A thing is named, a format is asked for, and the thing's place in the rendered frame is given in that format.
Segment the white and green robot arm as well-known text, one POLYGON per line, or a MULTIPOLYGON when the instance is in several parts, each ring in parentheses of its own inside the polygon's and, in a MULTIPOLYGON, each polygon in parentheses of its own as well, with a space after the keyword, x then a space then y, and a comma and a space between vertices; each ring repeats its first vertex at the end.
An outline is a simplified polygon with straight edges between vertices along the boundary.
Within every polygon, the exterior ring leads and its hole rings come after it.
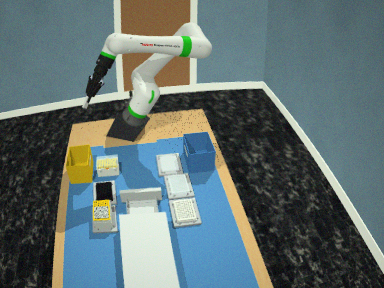
POLYGON ((154 81, 157 73, 175 56, 203 59, 211 51, 212 45, 201 28, 195 23, 186 23, 173 36, 113 33, 107 37, 96 64, 111 69, 118 54, 154 53, 132 72, 134 96, 129 91, 130 97, 124 102, 123 119, 131 126, 140 127, 160 97, 160 90, 154 81))

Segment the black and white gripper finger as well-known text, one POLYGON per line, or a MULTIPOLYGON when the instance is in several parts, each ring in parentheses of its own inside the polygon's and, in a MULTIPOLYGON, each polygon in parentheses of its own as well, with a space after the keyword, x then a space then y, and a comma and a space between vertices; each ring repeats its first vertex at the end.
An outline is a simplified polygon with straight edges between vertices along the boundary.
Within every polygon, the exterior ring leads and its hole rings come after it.
POLYGON ((96 84, 96 81, 97 81, 98 77, 95 78, 94 82, 93 82, 93 86, 89 92, 89 94, 87 95, 87 98, 86 98, 86 101, 83 105, 83 108, 86 108, 88 107, 88 104, 91 100, 91 97, 95 97, 95 95, 97 94, 97 92, 100 90, 100 88, 104 85, 103 83, 103 78, 100 80, 99 84, 96 84), (96 87, 96 88, 95 88, 96 87))
MULTIPOLYGON (((86 94, 88 95, 89 94, 89 92, 90 92, 90 90, 91 90, 91 88, 92 88, 92 86, 93 86, 93 81, 94 81, 94 79, 95 79, 95 76, 93 76, 93 78, 92 78, 92 75, 91 76, 89 76, 89 80, 88 80, 88 84, 87 84, 87 88, 86 88, 86 94), (91 81, 92 80, 92 81, 91 81), (89 87, 90 86, 90 87, 89 87), (89 89, 89 90, 88 90, 89 89)), ((87 98, 87 96, 86 96, 86 98, 87 98)), ((85 101, 86 101, 86 98, 85 98, 85 101)), ((84 103, 85 103, 85 101, 84 101, 84 103)), ((84 103, 83 103, 83 105, 84 105, 84 103)))

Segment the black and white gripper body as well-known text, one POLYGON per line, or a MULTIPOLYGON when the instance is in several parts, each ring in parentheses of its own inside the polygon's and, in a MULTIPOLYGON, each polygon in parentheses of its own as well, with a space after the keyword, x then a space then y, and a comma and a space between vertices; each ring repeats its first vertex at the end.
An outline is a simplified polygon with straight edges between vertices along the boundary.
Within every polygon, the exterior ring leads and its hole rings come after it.
MULTIPOLYGON (((104 76, 107 74, 107 71, 108 71, 108 69, 102 68, 102 67, 100 67, 100 66, 98 66, 98 65, 95 67, 93 75, 94 75, 95 77, 98 77, 98 79, 97 79, 97 81, 96 81, 96 84, 99 84, 100 80, 101 80, 102 78, 104 78, 104 76), (95 73, 95 72, 96 72, 96 73, 95 73)), ((92 75, 92 77, 93 77, 93 75, 92 75)), ((103 79, 102 79, 102 80, 103 80, 103 79)))

